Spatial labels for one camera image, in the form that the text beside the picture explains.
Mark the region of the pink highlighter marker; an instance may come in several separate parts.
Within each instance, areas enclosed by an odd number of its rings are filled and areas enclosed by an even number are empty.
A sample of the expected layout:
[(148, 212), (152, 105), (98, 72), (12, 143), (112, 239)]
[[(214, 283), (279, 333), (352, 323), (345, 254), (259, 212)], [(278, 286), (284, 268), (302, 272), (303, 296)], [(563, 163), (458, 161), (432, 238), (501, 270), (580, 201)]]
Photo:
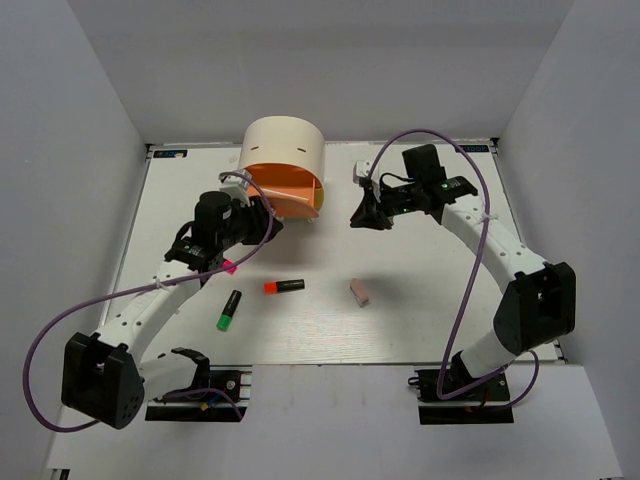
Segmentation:
[(229, 260), (225, 260), (222, 264), (222, 267), (224, 271), (230, 275), (233, 275), (237, 270), (237, 266)]

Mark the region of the blue label sticker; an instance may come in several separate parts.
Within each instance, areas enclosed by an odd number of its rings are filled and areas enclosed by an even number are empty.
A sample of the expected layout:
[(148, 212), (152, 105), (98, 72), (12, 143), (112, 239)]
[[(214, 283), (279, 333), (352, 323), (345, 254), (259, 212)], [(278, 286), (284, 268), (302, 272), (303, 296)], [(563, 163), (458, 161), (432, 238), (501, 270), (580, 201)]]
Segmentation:
[(185, 158), (187, 155), (187, 149), (155, 150), (153, 152), (153, 158), (161, 159)]
[(461, 148), (467, 153), (489, 153), (490, 148), (482, 144), (465, 144)]

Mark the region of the orange drawer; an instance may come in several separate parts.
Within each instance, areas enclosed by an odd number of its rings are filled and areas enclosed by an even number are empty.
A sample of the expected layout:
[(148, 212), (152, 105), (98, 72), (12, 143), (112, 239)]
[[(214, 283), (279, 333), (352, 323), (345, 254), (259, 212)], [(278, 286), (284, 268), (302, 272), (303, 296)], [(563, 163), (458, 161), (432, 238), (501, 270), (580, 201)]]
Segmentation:
[(277, 217), (315, 219), (324, 201), (321, 182), (302, 167), (266, 163), (249, 166), (253, 181), (266, 194)]

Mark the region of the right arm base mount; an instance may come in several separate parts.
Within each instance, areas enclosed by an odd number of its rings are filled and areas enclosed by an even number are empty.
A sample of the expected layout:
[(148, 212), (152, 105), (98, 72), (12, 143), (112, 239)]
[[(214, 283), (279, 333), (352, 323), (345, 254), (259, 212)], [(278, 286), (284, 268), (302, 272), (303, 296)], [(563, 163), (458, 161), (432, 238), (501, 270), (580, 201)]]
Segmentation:
[(423, 369), (415, 370), (407, 380), (408, 387), (417, 394), (421, 425), (500, 425), (514, 422), (505, 374), (451, 400), (442, 400), (436, 395), (437, 378), (436, 369)]

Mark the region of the cream round drawer organizer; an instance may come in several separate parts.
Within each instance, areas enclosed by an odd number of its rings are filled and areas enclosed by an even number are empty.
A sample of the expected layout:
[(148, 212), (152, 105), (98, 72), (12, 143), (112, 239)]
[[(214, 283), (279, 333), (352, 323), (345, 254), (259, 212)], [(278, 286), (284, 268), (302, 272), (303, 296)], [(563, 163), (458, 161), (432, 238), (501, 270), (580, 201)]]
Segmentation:
[[(318, 178), (324, 190), (325, 140), (320, 130), (306, 120), (269, 116), (247, 128), (238, 167), (247, 171), (249, 166), (266, 163), (302, 167)], [(249, 189), (251, 194), (258, 191), (262, 191), (258, 185)]]

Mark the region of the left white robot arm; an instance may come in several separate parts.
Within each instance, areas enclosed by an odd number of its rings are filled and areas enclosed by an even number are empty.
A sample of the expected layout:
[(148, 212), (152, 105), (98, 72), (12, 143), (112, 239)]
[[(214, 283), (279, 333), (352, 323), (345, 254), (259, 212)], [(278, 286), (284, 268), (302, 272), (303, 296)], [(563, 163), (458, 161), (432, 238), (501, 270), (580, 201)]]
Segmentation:
[(198, 293), (237, 244), (260, 248), (282, 228), (265, 195), (247, 201), (220, 191), (200, 195), (155, 277), (116, 315), (90, 335), (76, 333), (64, 350), (62, 403), (122, 429), (144, 402), (199, 399), (211, 389), (206, 355), (173, 347), (143, 358), (156, 335)]

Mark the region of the green highlighter marker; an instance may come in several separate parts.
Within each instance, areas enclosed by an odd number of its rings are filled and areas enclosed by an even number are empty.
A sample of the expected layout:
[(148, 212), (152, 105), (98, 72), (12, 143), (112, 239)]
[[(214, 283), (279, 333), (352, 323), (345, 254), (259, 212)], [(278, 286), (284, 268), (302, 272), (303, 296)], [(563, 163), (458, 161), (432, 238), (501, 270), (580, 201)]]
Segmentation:
[(229, 329), (241, 299), (241, 291), (233, 290), (231, 292), (216, 323), (216, 328), (219, 331), (226, 332)]

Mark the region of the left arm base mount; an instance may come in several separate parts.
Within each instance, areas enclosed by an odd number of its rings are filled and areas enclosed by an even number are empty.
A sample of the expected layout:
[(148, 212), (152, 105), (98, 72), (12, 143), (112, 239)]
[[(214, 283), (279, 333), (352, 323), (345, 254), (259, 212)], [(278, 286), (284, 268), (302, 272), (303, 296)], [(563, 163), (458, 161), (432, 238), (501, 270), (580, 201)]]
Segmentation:
[(148, 422), (238, 423), (249, 407), (252, 366), (212, 366), (207, 380), (195, 386), (196, 393), (150, 401), (144, 419)]

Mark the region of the yellow white pen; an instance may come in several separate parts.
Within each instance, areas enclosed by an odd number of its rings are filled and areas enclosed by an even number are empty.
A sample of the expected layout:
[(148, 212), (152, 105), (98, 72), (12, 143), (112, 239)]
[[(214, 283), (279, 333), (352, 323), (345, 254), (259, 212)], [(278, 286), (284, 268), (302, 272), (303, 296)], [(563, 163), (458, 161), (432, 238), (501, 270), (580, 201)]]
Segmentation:
[(278, 197), (285, 197), (285, 198), (291, 198), (294, 200), (298, 200), (298, 201), (303, 201), (303, 202), (307, 202), (309, 201), (309, 199), (307, 197), (303, 197), (303, 196), (299, 196), (299, 195), (294, 195), (294, 194), (290, 194), (290, 193), (286, 193), (286, 192), (281, 192), (281, 191), (277, 191), (277, 190), (271, 190), (271, 189), (263, 189), (264, 193), (271, 195), (271, 196), (278, 196)]

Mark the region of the pink eraser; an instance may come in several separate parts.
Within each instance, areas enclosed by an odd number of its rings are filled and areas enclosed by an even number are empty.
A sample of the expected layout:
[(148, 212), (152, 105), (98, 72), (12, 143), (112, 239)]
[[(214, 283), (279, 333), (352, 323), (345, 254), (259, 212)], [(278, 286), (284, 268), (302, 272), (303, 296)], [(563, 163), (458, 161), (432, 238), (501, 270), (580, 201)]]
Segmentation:
[(364, 307), (370, 303), (369, 292), (361, 280), (352, 278), (349, 283), (349, 291), (360, 307)]

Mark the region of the left blue label sticker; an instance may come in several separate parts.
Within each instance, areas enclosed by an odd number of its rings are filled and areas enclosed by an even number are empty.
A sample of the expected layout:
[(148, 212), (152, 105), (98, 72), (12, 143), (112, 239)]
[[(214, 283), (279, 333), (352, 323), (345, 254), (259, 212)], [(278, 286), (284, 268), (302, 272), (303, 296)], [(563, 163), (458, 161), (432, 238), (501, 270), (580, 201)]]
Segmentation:
[(187, 149), (155, 150), (153, 152), (153, 158), (161, 159), (185, 158), (187, 155)]

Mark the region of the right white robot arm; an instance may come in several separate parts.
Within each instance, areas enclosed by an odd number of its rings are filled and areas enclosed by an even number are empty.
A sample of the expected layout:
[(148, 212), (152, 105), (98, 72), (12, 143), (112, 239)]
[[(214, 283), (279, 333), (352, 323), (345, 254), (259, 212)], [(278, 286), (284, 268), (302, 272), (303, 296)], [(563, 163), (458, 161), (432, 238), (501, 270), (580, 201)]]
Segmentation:
[(395, 217), (422, 212), (475, 254), (474, 272), (484, 267), (490, 273), (502, 294), (492, 327), (460, 352), (447, 345), (436, 383), (440, 400), (472, 399), (522, 354), (574, 330), (576, 275), (567, 263), (548, 262), (512, 235), (488, 212), (481, 191), (462, 176), (447, 175), (434, 145), (402, 157), (406, 174), (396, 187), (382, 180), (373, 163), (354, 165), (363, 198), (350, 225), (384, 231)]

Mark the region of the right blue label sticker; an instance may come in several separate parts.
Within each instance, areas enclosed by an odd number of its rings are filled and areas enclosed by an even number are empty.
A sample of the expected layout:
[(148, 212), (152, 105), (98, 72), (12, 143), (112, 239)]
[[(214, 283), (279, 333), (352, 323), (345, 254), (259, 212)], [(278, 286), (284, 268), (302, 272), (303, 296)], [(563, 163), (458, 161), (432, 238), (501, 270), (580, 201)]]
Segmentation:
[(461, 148), (467, 153), (489, 153), (490, 148), (482, 144), (465, 144)]

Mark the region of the orange highlighter marker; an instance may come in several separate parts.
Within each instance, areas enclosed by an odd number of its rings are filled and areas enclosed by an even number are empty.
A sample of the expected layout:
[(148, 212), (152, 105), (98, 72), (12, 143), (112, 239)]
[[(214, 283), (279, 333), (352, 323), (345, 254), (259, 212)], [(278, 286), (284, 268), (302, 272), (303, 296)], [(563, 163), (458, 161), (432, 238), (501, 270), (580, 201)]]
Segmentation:
[(300, 291), (304, 289), (305, 289), (304, 279), (267, 282), (263, 285), (263, 292), (266, 295), (294, 292), (294, 291)]

